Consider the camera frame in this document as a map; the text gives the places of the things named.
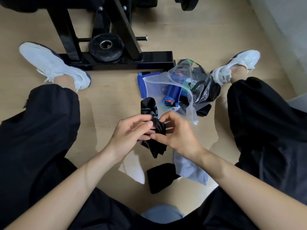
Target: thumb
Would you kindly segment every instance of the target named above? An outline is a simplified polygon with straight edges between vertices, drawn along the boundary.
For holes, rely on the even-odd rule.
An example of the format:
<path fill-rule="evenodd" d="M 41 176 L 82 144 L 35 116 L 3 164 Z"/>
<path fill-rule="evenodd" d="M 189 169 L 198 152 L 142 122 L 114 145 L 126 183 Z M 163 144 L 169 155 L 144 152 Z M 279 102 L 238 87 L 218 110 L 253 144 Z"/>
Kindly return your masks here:
<path fill-rule="evenodd" d="M 132 134 L 138 139 L 141 135 L 144 135 L 146 132 L 148 132 L 153 124 L 154 123 L 152 121 L 147 121 L 146 123 L 143 123 L 136 129 L 132 130 Z"/>
<path fill-rule="evenodd" d="M 150 135 L 151 139 L 154 139 L 155 141 L 158 141 L 159 143 L 168 145 L 168 136 L 167 135 L 162 135 L 159 133 L 154 133 Z"/>

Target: weight plate hole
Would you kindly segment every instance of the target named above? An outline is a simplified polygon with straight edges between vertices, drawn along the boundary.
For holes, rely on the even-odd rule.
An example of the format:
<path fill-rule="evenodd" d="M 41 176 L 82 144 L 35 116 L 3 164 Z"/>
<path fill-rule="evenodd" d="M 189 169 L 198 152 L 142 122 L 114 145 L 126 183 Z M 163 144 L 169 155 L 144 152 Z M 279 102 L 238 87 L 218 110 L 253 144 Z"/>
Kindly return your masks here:
<path fill-rule="evenodd" d="M 104 40 L 100 43 L 100 47 L 102 49 L 109 49 L 110 47 L 112 47 L 112 42 L 109 40 Z"/>

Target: person's left hand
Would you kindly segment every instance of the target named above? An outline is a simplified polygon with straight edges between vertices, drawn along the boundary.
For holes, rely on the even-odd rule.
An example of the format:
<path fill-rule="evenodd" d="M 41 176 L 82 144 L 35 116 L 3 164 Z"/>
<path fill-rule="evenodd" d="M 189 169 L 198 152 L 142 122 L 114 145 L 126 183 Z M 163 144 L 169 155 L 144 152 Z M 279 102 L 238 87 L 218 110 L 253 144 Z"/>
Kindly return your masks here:
<path fill-rule="evenodd" d="M 149 140 L 150 134 L 155 133 L 151 115 L 134 115 L 118 122 L 114 133 L 105 147 L 119 162 L 134 147 L 137 140 Z"/>

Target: hand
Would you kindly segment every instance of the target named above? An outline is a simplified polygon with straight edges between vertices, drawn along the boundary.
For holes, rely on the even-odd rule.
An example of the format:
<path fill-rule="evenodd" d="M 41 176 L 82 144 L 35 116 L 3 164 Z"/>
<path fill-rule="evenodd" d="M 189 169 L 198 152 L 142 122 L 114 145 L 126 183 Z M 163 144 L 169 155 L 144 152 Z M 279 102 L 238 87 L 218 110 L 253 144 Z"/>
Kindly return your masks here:
<path fill-rule="evenodd" d="M 203 151 L 203 147 L 194 136 L 189 122 L 173 111 L 162 115 L 159 121 L 168 122 L 166 123 L 166 134 L 171 135 L 154 133 L 150 137 L 160 143 L 166 144 L 185 158 L 195 161 L 195 157 L 197 157 L 199 152 Z"/>
<path fill-rule="evenodd" d="M 137 140 L 148 140 L 154 133 L 151 115 L 134 115 L 118 122 L 114 133 L 105 147 L 115 156 L 115 162 L 119 162 L 134 147 Z"/>

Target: forearm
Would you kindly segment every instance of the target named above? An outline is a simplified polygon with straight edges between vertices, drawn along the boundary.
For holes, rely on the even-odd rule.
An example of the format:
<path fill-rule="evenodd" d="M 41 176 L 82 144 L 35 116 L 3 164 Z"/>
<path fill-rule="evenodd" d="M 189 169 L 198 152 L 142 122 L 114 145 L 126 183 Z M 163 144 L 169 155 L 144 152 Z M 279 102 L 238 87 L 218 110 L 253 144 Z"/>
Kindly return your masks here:
<path fill-rule="evenodd" d="M 67 229 L 101 179 L 114 165 L 104 149 L 56 186 L 6 229 Z"/>
<path fill-rule="evenodd" d="M 196 163 L 261 230 L 306 229 L 307 206 L 203 149 Z"/>

